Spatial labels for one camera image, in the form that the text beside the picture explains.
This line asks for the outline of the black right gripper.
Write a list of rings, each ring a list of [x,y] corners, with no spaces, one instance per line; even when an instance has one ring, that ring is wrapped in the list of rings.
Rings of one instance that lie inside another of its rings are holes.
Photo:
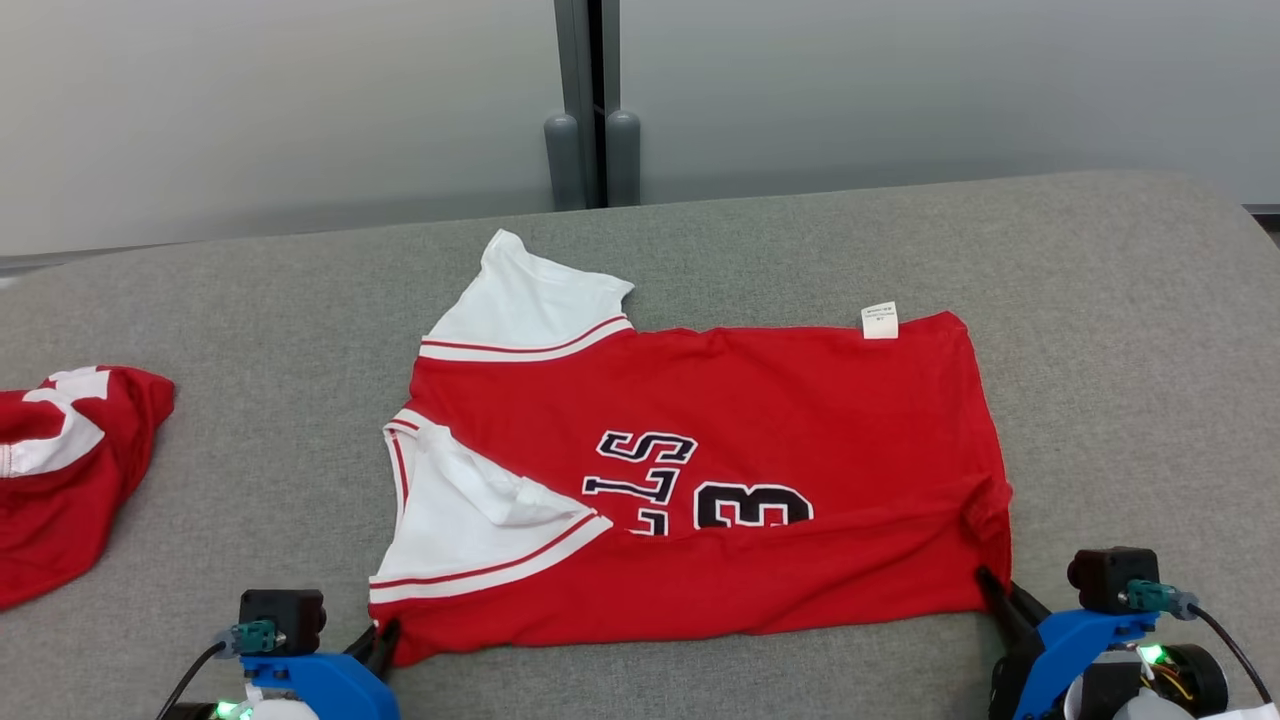
[[[1043,643],[1036,633],[1051,611],[1016,582],[1001,582],[986,565],[975,570],[975,580],[988,614],[1006,646],[1005,655],[991,674],[988,719],[1036,719],[1021,710],[1023,694]]]

